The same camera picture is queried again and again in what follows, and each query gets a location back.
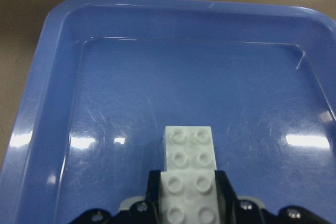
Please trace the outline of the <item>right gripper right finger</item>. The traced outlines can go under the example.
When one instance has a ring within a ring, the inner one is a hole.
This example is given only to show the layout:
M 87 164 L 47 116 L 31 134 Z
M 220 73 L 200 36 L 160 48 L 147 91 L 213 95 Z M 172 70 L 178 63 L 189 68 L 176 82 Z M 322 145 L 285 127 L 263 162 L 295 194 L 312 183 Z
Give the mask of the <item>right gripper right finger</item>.
M 328 223 L 327 220 L 299 206 L 289 205 L 270 213 L 252 197 L 238 197 L 222 170 L 214 171 L 220 223 Z

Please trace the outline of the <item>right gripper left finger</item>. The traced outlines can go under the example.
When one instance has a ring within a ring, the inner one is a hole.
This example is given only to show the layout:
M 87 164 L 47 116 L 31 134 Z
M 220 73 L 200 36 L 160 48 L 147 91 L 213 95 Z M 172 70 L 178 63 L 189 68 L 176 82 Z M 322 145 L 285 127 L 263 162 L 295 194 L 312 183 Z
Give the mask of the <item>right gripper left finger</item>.
M 119 212 L 112 215 L 104 209 L 89 209 L 71 223 L 161 223 L 160 220 L 161 171 L 149 171 L 145 196 L 134 196 L 122 201 Z

